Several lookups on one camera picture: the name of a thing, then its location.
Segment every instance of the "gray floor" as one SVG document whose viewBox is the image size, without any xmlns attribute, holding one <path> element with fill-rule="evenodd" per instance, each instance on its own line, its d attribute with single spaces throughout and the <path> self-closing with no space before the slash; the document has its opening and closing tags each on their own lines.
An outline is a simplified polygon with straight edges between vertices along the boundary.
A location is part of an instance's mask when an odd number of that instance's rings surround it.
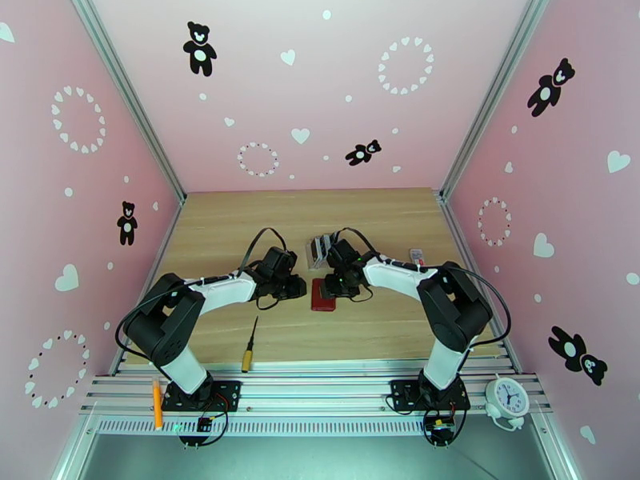
<svg viewBox="0 0 640 480">
<path fill-rule="evenodd" d="M 515 433 L 487 417 L 470 416 L 448 450 L 434 450 L 420 437 L 224 438 L 201 450 L 184 451 L 178 438 L 98 437 L 82 476 L 85 480 L 545 480 L 529 419 Z"/>
</svg>

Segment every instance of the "yellow screwdriver handle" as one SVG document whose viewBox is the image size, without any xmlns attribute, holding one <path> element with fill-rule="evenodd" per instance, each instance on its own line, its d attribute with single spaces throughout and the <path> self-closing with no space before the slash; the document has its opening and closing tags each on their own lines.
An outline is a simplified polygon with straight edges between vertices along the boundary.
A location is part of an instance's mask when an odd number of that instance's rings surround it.
<svg viewBox="0 0 640 480">
<path fill-rule="evenodd" d="M 254 357 L 254 352 L 252 350 L 246 350 L 244 356 L 242 357 L 242 372 L 247 373 L 249 368 L 251 368 L 251 359 Z"/>
</svg>

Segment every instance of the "pink wall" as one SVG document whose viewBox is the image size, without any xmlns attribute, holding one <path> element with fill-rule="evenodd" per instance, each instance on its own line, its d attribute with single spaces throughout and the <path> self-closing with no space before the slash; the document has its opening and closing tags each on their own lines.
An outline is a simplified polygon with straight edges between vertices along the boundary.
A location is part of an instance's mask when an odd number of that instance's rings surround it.
<svg viewBox="0 0 640 480">
<path fill-rule="evenodd" d="M 0 478 L 41 480 L 109 369 L 177 201 L 70 0 L 1 4 Z"/>
<path fill-rule="evenodd" d="M 94 2 L 195 192 L 440 187 L 526 0 Z M 210 28 L 209 77 L 182 49 L 189 21 Z"/>
<path fill-rule="evenodd" d="M 584 477 L 598 480 L 638 477 L 639 10 L 640 0 L 552 0 L 453 198 L 480 269 L 512 308 L 518 356 L 539 374 Z M 532 117 L 538 79 L 563 58 L 575 76 Z M 607 364 L 601 386 L 585 359 L 565 368 L 552 326 Z"/>
</svg>

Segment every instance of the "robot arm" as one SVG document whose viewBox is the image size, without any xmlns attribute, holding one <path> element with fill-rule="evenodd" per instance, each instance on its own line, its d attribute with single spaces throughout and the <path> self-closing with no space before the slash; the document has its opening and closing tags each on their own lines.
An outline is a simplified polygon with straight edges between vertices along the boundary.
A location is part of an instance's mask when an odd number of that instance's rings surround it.
<svg viewBox="0 0 640 480">
<path fill-rule="evenodd" d="M 325 277 L 325 297 L 352 298 L 363 285 L 392 289 L 422 303 L 435 343 L 419 380 L 427 402 L 438 404 L 459 380 L 467 351 L 492 317 L 471 280 L 453 262 L 435 269 L 374 252 L 361 256 L 345 239 L 332 245 L 327 261 L 334 272 Z"/>
<path fill-rule="evenodd" d="M 291 274 L 296 260 L 294 252 L 271 247 L 263 260 L 226 276 L 186 283 L 165 274 L 125 319 L 124 332 L 184 394 L 202 404 L 213 379 L 187 345 L 198 317 L 267 295 L 279 301 L 304 296 L 304 280 Z"/>
</svg>

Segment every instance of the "red phone case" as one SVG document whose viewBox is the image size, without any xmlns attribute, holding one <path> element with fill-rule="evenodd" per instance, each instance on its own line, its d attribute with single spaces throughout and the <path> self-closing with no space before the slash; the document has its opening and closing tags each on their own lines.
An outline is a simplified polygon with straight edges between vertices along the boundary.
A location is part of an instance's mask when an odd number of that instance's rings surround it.
<svg viewBox="0 0 640 480">
<path fill-rule="evenodd" d="M 313 311 L 335 310 L 335 298 L 325 299 L 320 294 L 320 285 L 324 279 L 314 279 L 311 283 L 311 309 Z"/>
</svg>

